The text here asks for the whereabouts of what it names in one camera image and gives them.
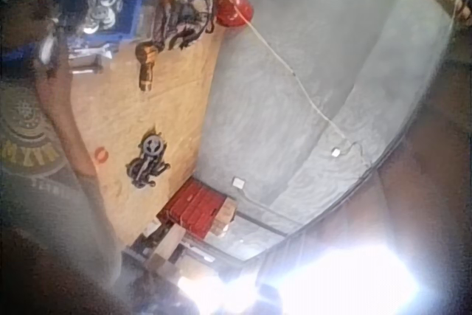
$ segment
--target white electrical socket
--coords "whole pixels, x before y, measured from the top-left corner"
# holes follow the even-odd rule
[[[239,179],[238,177],[233,178],[233,186],[238,188],[239,190],[242,190],[244,188],[244,184],[246,182],[242,179]]]

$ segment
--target wooden table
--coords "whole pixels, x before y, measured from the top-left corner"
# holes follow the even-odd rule
[[[91,156],[109,152],[97,165],[108,217],[124,244],[131,244],[167,200],[192,175],[223,29],[216,27],[194,46],[163,52],[154,66],[153,89],[138,87],[134,45],[124,45],[101,75],[74,77],[72,105]],[[138,144],[151,128],[167,141],[164,160],[172,167],[156,186],[136,189],[126,164],[140,153]]]

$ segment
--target concrete wall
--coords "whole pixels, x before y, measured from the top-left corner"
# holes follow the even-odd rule
[[[195,177],[290,234],[335,203],[395,138],[429,85],[451,20],[435,0],[250,1],[254,25],[311,99],[361,143],[350,148],[327,125],[247,27],[226,32]],[[334,147],[343,152],[337,159]],[[234,176],[246,180],[244,193]],[[245,260],[280,240],[247,223],[206,241]],[[260,247],[241,251],[246,243]]]

